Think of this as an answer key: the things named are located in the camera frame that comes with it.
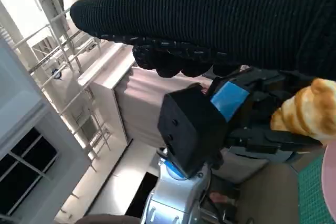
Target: floor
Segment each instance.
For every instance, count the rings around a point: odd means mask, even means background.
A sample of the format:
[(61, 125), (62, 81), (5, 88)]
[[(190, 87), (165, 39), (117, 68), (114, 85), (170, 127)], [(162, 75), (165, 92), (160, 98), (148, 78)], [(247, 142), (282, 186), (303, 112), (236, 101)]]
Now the floor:
[(145, 175), (155, 172), (156, 149), (133, 141), (92, 205), (89, 214), (124, 215)]

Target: metal railing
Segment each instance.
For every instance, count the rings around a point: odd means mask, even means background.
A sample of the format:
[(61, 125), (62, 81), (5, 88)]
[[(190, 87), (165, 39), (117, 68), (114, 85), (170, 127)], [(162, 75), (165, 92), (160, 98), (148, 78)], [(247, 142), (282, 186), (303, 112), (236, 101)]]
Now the metal railing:
[[(39, 32), (41, 32), (43, 29), (45, 28), (49, 28), (51, 35), (53, 37), (53, 39), (55, 40), (55, 42), (57, 43), (56, 48), (54, 48), (51, 52), (49, 52), (47, 55), (45, 55), (43, 57), (43, 59), (39, 60), (33, 67), (31, 67), (30, 69), (28, 69), (28, 72), (30, 73), (30, 75), (32, 76), (38, 69), (42, 68), (46, 63), (48, 63), (48, 61), (51, 60), (51, 58), (58, 52), (61, 51), (62, 57), (64, 59), (64, 62), (62, 63), (61, 67), (54, 72), (44, 83), (40, 84), (39, 87), (41, 88), (42, 91), (45, 91), (45, 87), (47, 84), (49, 84), (58, 74), (60, 74), (65, 68), (69, 67), (69, 69), (72, 72), (75, 72), (74, 67), (73, 67), (73, 62), (76, 62), (76, 65), (79, 69), (79, 72), (82, 73), (82, 66), (81, 63), (78, 59), (79, 55), (81, 55), (82, 53), (84, 53), (89, 47), (92, 46), (93, 42), (97, 43), (98, 49), (99, 49), (99, 53), (100, 53), (100, 41), (96, 41), (93, 37), (89, 37), (89, 39), (87, 41), (85, 41), (82, 45), (81, 48), (77, 51), (74, 52), (74, 55), (71, 55), (70, 57), (68, 57), (66, 50), (64, 48), (64, 46), (73, 41), (78, 35), (80, 35), (82, 33), (82, 31), (78, 30), (76, 31), (73, 35), (71, 35), (70, 37), (68, 37), (65, 41), (60, 41), (59, 37), (57, 37), (56, 33), (53, 30), (52, 24), (55, 23), (56, 21), (58, 21), (61, 18), (64, 18), (64, 16), (70, 11), (70, 8), (68, 8), (67, 10), (63, 11), (62, 13), (58, 14), (57, 16), (55, 16), (54, 18), (50, 19), (48, 21), (47, 24), (43, 25), (42, 27), (38, 28), (35, 32), (33, 32), (32, 34), (30, 34), (29, 36), (25, 37), (24, 39), (22, 39), (21, 41), (15, 43), (12, 46), (12, 49), (18, 49), (20, 46), (22, 46), (24, 43), (26, 43), (28, 40), (30, 40), (31, 38), (33, 38), (35, 35), (37, 35)], [(83, 85), (79, 92), (64, 106), (63, 109), (58, 109), (58, 114), (60, 115), (60, 117), (65, 121), (65, 117), (63, 116), (67, 110), (71, 107), (72, 104), (75, 103), (75, 101), (80, 97), (83, 96), (85, 99), (85, 103), (87, 105), (89, 114), (83, 119), (81, 120), (80, 123), (77, 123), (78, 126), (75, 129), (70, 129), (71, 133), (76, 136), (76, 134), (78, 134), (82, 127), (84, 126), (84, 124), (89, 120), (89, 119), (93, 119), (93, 121), (95, 122), (96, 126), (97, 126), (97, 130), (94, 133), (93, 137), (91, 139), (88, 139), (85, 142), (85, 146), (83, 147), (84, 151), (87, 152), (87, 154), (91, 154), (93, 157), (91, 158), (91, 168), (95, 171), (96, 169), (94, 168), (92, 162), (96, 159), (99, 159), (98, 153), (102, 150), (102, 148), (104, 146), (106, 146), (109, 150), (111, 150), (109, 144), (108, 144), (108, 138), (109, 136), (112, 134), (110, 132), (108, 132), (107, 128), (104, 127), (105, 122), (99, 122), (98, 117), (95, 113), (95, 109), (93, 107), (92, 104), (92, 97), (90, 97), (90, 94), (92, 96), (92, 91), (89, 89), (89, 85), (91, 84), (92, 80), (88, 81), (87, 83), (85, 83), (85, 85)], [(14, 159), (16, 159), (15, 163), (9, 168), (9, 170), (7, 171), (7, 173), (9, 173), (17, 164), (22, 163), (26, 166), (28, 166), (30, 169), (34, 170), (39, 177), (34, 181), (34, 183), (32, 184), (32, 187), (34, 187), (34, 185), (38, 182), (38, 180), (40, 178), (45, 178), (47, 180), (50, 180), (50, 178), (46, 175), (46, 170), (48, 168), (48, 166), (44, 169), (44, 170), (38, 170), (37, 168), (35, 168), (34, 166), (32, 166), (31, 164), (27, 163), (23, 158), (24, 156), (27, 154), (27, 152), (42, 138), (42, 136), (40, 135), (32, 144), (31, 146), (21, 155), (18, 156), (12, 152), (9, 152), (8, 154), (13, 157)], [(98, 143), (100, 141), (102, 142), (102, 145), (98, 148), (97, 151), (95, 151), (95, 147), (98, 145)], [(0, 181), (7, 175), (7, 173), (5, 173), (4, 175), (0, 176)], [(9, 211), (9, 213), (7, 213), (6, 215), (0, 214), (0, 220), (8, 220), (11, 221), (13, 223), (19, 223), (20, 220), (12, 217), (11, 214), (13, 212), (13, 209), (15, 209), (15, 207), (24, 199), (24, 197), (26, 196), (26, 194), (29, 193), (29, 191), (31, 190), (31, 188), (29, 188), (25, 194), (17, 201), (16, 205)]]

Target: croissant toy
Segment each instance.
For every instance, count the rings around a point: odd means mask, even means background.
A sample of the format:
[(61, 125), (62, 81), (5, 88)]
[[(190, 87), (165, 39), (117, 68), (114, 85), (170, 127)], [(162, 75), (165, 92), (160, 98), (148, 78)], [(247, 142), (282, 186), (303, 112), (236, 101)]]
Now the croissant toy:
[(282, 104), (270, 127), (310, 136), (323, 145), (336, 140), (336, 82), (315, 79)]

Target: blue label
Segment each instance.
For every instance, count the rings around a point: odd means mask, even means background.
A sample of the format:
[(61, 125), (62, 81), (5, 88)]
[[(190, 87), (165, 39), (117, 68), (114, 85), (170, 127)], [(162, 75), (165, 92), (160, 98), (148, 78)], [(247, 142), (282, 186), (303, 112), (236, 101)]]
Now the blue label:
[(248, 94), (249, 93), (245, 89), (242, 89), (232, 82), (227, 82), (216, 94), (214, 94), (211, 103), (220, 111), (228, 122), (244, 103)]
[(184, 178), (184, 176), (182, 175), (182, 173), (180, 173), (180, 171), (169, 161), (165, 161), (164, 164), (173, 172), (175, 173), (178, 177), (180, 178)]

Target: black glove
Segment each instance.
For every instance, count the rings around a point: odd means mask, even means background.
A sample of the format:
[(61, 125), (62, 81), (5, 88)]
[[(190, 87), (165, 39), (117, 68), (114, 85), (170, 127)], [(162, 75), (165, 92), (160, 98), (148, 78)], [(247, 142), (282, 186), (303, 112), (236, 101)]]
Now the black glove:
[(139, 66), (161, 76), (251, 65), (336, 80), (336, 0), (79, 0), (70, 14), (135, 45)]

